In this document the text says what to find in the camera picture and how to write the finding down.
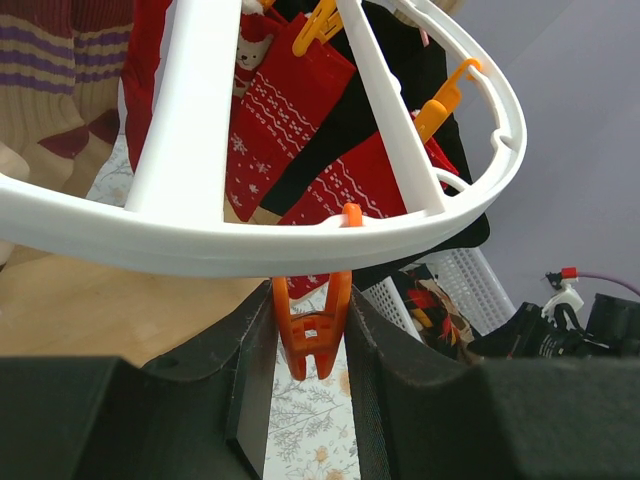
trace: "brown surface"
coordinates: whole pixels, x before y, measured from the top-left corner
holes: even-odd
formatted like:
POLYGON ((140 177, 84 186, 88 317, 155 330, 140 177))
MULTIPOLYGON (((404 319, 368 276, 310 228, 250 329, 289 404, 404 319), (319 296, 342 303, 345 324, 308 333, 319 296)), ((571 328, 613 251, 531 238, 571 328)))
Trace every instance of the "brown surface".
POLYGON ((0 274, 0 354, 118 354, 140 365, 232 312, 260 282, 148 275, 19 248, 0 274))

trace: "perforated basket side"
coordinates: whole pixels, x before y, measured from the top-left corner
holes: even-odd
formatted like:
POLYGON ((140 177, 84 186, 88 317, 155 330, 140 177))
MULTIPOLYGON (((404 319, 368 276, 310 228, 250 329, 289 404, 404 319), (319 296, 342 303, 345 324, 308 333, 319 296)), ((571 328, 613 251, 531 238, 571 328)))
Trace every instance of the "perforated basket side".
POLYGON ((515 313, 495 273, 477 248, 428 255, 420 260, 481 335, 502 326, 515 313))
POLYGON ((416 340, 422 341, 391 277, 385 278, 362 293, 387 320, 416 340))

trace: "teddy bear print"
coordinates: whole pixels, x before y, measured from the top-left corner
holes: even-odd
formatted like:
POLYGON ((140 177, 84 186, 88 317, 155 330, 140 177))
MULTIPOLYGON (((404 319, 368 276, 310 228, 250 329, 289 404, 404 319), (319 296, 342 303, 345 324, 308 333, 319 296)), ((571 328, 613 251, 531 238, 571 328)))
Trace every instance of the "teddy bear print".
POLYGON ((264 60, 272 41, 273 35, 269 34, 262 40, 250 42, 242 36, 242 27, 240 28, 233 82, 233 94, 236 97, 242 97, 251 85, 255 69, 264 60))

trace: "white drying rack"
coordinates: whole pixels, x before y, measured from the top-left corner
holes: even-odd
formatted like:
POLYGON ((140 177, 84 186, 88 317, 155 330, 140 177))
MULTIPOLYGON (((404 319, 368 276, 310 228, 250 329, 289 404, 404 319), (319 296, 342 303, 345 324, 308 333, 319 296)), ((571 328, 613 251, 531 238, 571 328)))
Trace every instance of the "white drying rack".
POLYGON ((489 104, 494 156, 469 186, 431 166, 400 86, 358 0, 337 0, 406 215, 338 228, 225 223, 223 192, 241 0, 178 3, 165 78, 124 209, 0 175, 0 238, 143 272, 283 276, 367 267, 429 249, 473 222, 513 179, 526 148, 518 100, 502 72, 459 25, 428 0, 394 0, 460 61, 489 104), (444 194, 439 181, 461 193, 444 194))

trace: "bear face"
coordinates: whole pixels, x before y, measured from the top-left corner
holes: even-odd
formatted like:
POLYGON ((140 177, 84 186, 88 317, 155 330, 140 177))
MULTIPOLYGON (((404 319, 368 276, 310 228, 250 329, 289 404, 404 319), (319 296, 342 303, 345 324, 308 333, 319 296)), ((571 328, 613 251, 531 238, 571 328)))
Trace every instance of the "bear face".
POLYGON ((255 70, 264 60, 264 56, 269 50, 269 45, 273 41, 273 35, 267 35, 259 42, 245 40, 242 35, 238 36, 238 48, 236 50, 236 65, 243 70, 255 70))

